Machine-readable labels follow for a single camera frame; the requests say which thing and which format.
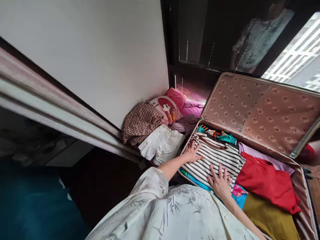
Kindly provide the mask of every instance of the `patterned suitcase lining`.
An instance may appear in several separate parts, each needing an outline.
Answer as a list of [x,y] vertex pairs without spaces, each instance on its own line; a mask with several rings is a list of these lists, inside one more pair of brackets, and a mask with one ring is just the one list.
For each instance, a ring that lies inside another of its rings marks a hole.
[[[280,153],[279,151],[274,151],[273,149],[267,148],[264,145],[262,145],[260,142],[253,141],[251,139],[248,139],[242,135],[242,133],[234,130],[227,129],[226,126],[224,125],[217,125],[213,121],[208,121],[205,119],[201,119],[197,126],[199,124],[204,124],[207,127],[212,127],[218,130],[223,130],[223,131],[230,131],[234,134],[234,137],[239,140],[240,142],[243,142],[244,144],[251,146],[255,148],[256,150],[267,154],[275,159],[280,160],[281,162],[284,162],[288,164],[290,167],[292,167],[295,170],[295,173],[292,175],[292,182],[293,182],[293,188],[295,193],[298,195],[300,198],[301,202],[299,204],[300,209],[302,210],[301,213],[295,214],[293,216],[297,230],[299,232],[299,235],[301,239],[319,239],[317,237],[316,233],[316,222],[315,222],[315,217],[314,217],[314,211],[312,209],[311,205],[311,199],[310,199],[310,194],[308,192],[307,188],[307,182],[304,177],[304,172],[303,168],[296,163],[294,160],[291,158],[285,156],[284,154]],[[184,148],[181,151],[181,154],[184,152],[186,149],[187,144],[184,146]]]
[[291,88],[223,74],[204,119],[287,156],[320,116],[320,98]]

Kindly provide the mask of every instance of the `electrical outlet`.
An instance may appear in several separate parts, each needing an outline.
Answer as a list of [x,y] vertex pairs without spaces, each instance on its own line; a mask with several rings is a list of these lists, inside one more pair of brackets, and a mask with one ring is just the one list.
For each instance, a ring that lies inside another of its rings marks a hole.
[[142,103],[142,102],[144,102],[144,99],[143,99],[143,97],[139,97],[138,99],[137,99],[137,101],[138,101],[138,103]]

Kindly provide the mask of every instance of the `wall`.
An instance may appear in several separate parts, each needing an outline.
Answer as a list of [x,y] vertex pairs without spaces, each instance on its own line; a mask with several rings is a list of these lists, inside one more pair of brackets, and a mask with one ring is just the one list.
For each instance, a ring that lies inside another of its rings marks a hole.
[[160,0],[10,0],[0,36],[117,127],[169,87]]

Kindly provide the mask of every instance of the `window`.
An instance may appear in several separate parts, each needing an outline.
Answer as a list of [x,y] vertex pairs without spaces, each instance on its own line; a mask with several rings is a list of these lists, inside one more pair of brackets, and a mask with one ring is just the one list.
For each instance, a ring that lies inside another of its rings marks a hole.
[[205,102],[223,72],[320,91],[317,1],[161,3],[170,86],[190,100]]
[[262,78],[320,92],[320,12],[292,39]]

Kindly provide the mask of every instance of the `red shirt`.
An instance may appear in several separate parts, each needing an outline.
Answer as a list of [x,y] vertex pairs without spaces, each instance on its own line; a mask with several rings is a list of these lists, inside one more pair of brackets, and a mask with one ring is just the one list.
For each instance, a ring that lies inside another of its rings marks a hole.
[[289,173],[276,170],[271,162],[245,152],[241,156],[246,159],[246,163],[236,179],[237,184],[291,214],[301,212],[298,207],[300,199],[293,190]]

